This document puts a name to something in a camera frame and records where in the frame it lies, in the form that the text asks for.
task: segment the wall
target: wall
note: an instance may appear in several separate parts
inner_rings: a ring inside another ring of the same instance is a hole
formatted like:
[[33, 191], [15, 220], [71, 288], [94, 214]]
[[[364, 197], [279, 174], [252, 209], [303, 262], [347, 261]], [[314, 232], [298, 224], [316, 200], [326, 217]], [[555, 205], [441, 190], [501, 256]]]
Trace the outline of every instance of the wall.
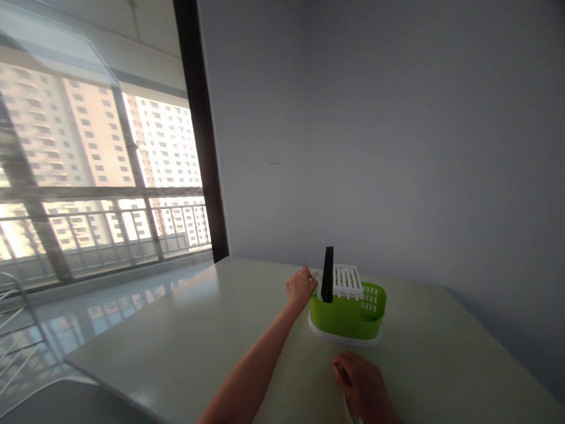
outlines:
[[230, 253], [303, 263], [303, 6], [206, 0], [200, 15]]
[[565, 8], [316, 11], [308, 263], [448, 287], [565, 402]]

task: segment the white table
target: white table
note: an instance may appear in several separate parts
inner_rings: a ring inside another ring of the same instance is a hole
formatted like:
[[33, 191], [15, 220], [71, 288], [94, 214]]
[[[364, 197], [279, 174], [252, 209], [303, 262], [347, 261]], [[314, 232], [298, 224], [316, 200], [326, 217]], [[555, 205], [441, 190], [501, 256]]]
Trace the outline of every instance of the white table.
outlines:
[[[299, 267], [228, 257], [67, 357], [171, 423], [195, 422], [286, 302]], [[387, 292], [380, 344], [351, 349], [381, 367], [407, 423], [563, 423], [539, 382], [447, 290], [363, 277]], [[257, 423], [346, 423], [331, 360], [307, 309], [287, 340]]]

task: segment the floor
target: floor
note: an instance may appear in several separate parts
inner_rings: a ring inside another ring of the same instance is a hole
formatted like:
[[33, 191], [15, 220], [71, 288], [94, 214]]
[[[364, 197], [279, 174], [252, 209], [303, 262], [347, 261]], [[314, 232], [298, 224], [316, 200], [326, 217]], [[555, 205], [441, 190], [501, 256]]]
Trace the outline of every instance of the floor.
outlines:
[[[49, 343], [24, 364], [0, 396], [0, 417], [50, 382], [67, 376], [86, 379], [62, 361], [66, 354], [122, 322], [155, 299], [175, 290], [212, 264], [213, 261], [206, 256], [200, 262], [177, 266], [165, 272], [152, 272], [151, 266], [148, 266], [144, 268], [144, 276], [134, 281], [116, 283], [99, 290], [90, 288], [86, 293], [73, 294], [67, 299], [37, 306], [35, 312]], [[34, 341], [34, 334], [39, 336], [39, 331], [31, 333], [28, 342]], [[0, 369], [0, 379], [6, 380], [13, 372], [8, 368], [7, 373]]]

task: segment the finger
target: finger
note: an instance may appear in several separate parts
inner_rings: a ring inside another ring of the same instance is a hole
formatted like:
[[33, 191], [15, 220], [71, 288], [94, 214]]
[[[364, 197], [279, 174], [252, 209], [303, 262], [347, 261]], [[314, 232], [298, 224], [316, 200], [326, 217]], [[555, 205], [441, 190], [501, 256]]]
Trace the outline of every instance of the finger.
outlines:
[[334, 358], [334, 360], [331, 363], [334, 366], [340, 365], [345, 370], [345, 372], [347, 372], [348, 375], [351, 374], [351, 372], [353, 371], [353, 367], [355, 366], [355, 362], [350, 357], [345, 356], [343, 353], [338, 357]]
[[310, 283], [310, 294], [314, 293], [314, 290], [316, 289], [317, 286], [318, 286], [318, 281], [316, 281], [316, 279], [313, 278], [312, 282]]
[[335, 365], [334, 365], [334, 373], [335, 373], [335, 379], [341, 391], [343, 392], [343, 394], [345, 394], [346, 397], [349, 396], [349, 393], [351, 392], [351, 382], [343, 375], [343, 372]]

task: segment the balcony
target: balcony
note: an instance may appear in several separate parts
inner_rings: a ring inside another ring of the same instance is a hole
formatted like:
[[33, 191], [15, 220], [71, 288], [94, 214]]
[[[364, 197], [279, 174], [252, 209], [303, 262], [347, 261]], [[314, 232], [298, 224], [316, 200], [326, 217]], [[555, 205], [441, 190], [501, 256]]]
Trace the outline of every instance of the balcony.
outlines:
[[[210, 249], [206, 206], [178, 205], [187, 199], [175, 198], [175, 202], [151, 199], [153, 206], [149, 210], [126, 208], [127, 199], [67, 201], [66, 205], [82, 208], [86, 204], [116, 207], [70, 213], [57, 213], [50, 208], [52, 203], [44, 205], [49, 211], [48, 225], [56, 234], [62, 253], [58, 260], [69, 268], [72, 282]], [[162, 203], [171, 205], [155, 206]], [[151, 237], [148, 217], [157, 240]], [[0, 217], [0, 269], [14, 275], [27, 289], [60, 284], [53, 261], [46, 254], [30, 216]]]

